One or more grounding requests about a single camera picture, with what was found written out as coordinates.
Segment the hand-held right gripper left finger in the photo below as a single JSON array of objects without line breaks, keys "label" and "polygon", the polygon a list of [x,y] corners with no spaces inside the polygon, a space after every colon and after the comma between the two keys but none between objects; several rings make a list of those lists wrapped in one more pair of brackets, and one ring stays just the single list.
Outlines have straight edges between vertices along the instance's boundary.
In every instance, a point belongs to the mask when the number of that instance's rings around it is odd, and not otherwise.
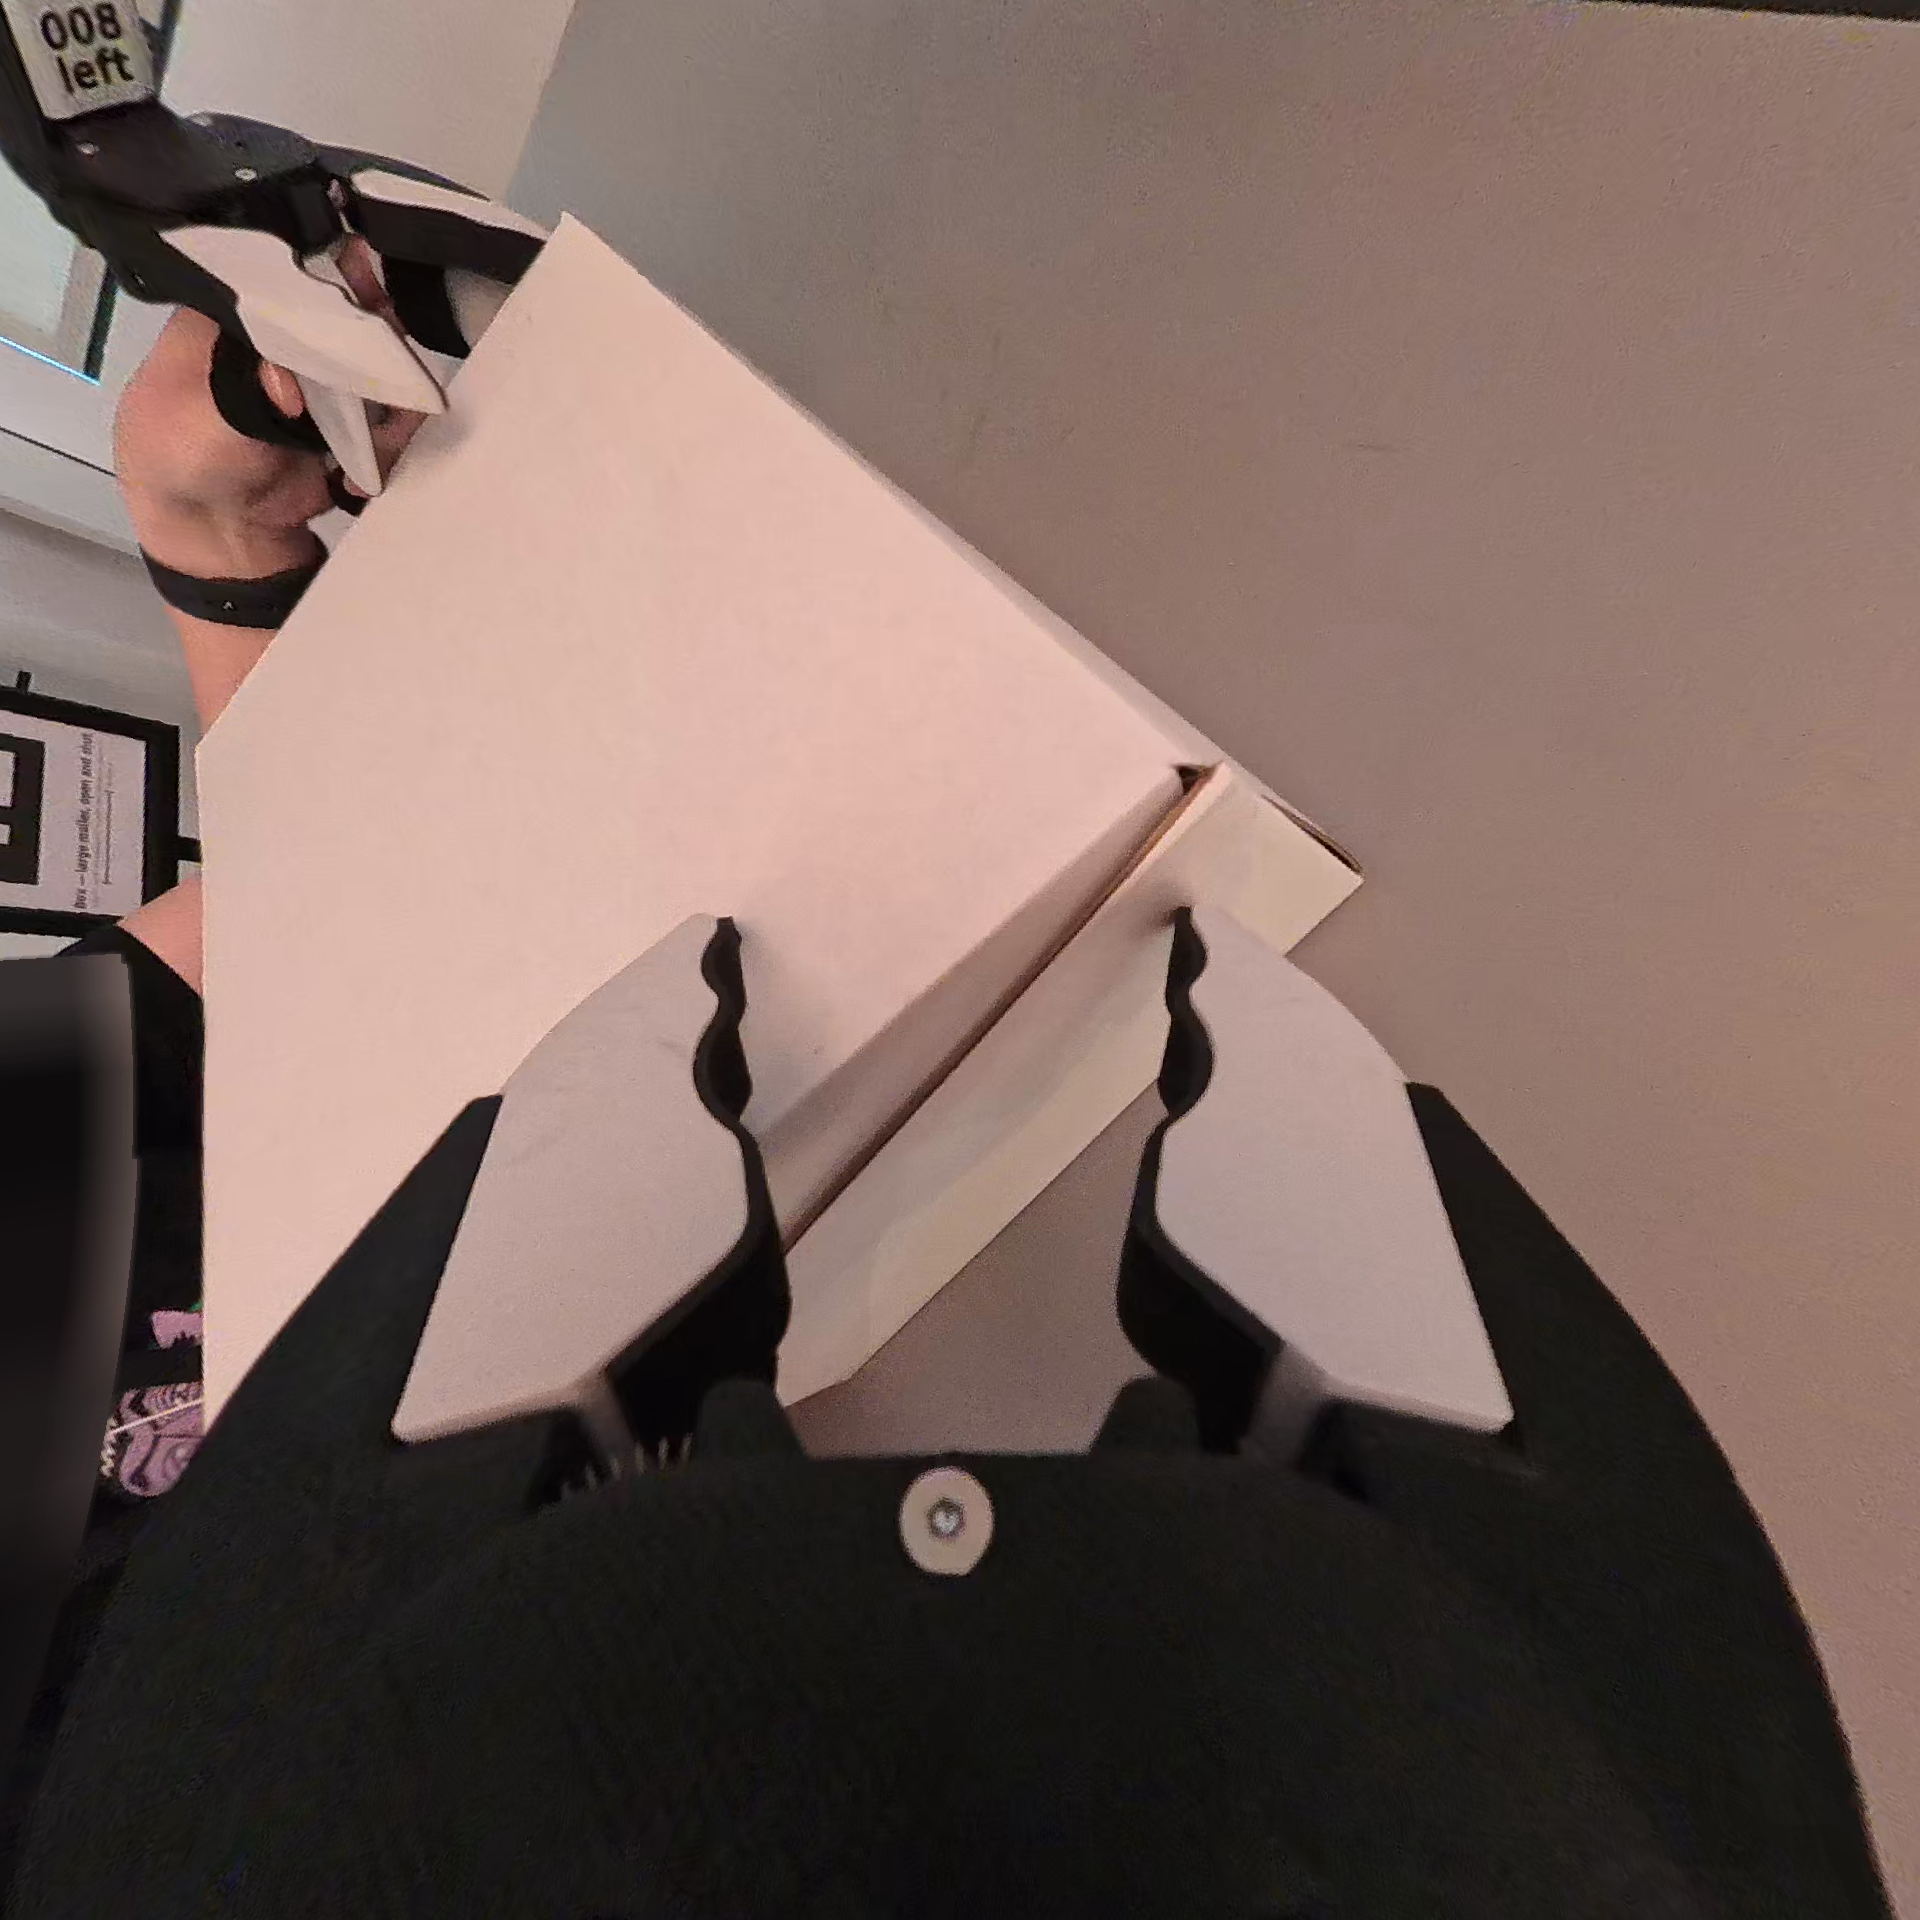
[{"label": "hand-held right gripper left finger", "polygon": [[690,1450],[707,1395],[777,1381],[785,1239],[747,1127],[731,919],[693,917],[529,1051],[425,1319],[404,1445],[560,1414],[603,1469]]}]

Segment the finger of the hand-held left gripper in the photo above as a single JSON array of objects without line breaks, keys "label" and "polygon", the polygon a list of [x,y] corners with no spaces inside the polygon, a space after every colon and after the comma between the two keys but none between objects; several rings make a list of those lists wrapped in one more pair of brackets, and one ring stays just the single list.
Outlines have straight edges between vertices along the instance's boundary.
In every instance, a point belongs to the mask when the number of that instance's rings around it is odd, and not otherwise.
[{"label": "finger of the hand-held left gripper", "polygon": [[549,241],[513,209],[395,164],[352,170],[342,209],[376,253],[404,335],[451,361],[478,348]]},{"label": "finger of the hand-held left gripper", "polygon": [[308,271],[274,233],[184,227],[162,230],[160,250],[230,297],[238,326],[265,361],[294,374],[316,421],[366,421],[370,404],[446,411],[442,385],[393,324]]}]

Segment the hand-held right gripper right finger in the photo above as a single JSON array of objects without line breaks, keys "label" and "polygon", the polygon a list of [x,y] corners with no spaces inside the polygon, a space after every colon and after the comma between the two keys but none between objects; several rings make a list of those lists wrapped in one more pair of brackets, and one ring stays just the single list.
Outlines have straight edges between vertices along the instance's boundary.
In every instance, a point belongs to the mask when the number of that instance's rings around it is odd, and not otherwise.
[{"label": "hand-held right gripper right finger", "polygon": [[1298,1458],[1332,1407],[1474,1437],[1514,1421],[1494,1343],[1384,1044],[1213,908],[1171,924],[1163,1116],[1118,1319],[1213,1457]]}]

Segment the white cardboard mailer box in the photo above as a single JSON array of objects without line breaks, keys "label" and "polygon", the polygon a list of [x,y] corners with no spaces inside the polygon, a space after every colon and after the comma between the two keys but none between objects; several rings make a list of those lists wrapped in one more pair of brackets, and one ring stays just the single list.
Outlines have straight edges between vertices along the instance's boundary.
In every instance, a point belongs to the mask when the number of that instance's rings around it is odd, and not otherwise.
[{"label": "white cardboard mailer box", "polygon": [[476,1097],[731,919],[849,1381],[1147,1085],[1163,924],[1360,868],[565,220],[198,745],[214,1419]]}]

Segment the person's left hand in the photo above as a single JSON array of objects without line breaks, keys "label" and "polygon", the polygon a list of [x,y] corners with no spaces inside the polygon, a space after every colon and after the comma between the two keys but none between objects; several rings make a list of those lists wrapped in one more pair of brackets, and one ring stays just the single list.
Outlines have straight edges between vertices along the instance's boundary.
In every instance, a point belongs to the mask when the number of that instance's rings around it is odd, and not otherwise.
[{"label": "person's left hand", "polygon": [[137,545],[157,564],[260,581],[322,550],[330,462],[229,428],[208,385],[219,335],[192,309],[169,315],[117,404],[114,473]]}]

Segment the window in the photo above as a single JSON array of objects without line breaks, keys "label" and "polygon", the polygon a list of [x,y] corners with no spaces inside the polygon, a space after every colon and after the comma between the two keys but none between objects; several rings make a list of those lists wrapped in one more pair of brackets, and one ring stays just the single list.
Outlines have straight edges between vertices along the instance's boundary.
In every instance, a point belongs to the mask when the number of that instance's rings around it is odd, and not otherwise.
[{"label": "window", "polygon": [[112,469],[112,385],[102,374],[112,293],[102,260],[5,171],[2,429],[92,473]]}]

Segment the black wristband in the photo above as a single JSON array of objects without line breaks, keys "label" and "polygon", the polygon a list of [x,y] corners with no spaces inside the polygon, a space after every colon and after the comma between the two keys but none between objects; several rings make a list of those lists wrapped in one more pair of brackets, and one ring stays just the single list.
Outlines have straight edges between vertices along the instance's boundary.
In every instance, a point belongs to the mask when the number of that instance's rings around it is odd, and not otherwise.
[{"label": "black wristband", "polygon": [[145,546],[137,550],[160,602],[184,618],[245,633],[274,633],[299,609],[330,563],[324,541],[297,566],[262,578],[205,578],[162,564]]}]

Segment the black printed shirt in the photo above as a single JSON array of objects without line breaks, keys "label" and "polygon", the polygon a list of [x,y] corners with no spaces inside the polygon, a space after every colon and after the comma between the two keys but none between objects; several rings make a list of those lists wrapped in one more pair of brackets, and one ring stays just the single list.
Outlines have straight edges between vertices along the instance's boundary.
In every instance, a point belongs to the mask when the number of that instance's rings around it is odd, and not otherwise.
[{"label": "black printed shirt", "polygon": [[203,1002],[121,927],[68,956],[129,966],[134,1039],[134,1239],[98,1516],[168,1494],[203,1434]]}]

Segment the black framed sign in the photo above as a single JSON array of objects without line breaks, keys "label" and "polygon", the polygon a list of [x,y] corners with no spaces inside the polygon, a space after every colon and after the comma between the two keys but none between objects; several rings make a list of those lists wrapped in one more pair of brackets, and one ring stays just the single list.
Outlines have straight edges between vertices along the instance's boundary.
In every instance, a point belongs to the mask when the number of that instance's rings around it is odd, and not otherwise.
[{"label": "black framed sign", "polygon": [[2,932],[70,945],[169,894],[201,857],[186,740],[150,717],[2,691]]}]

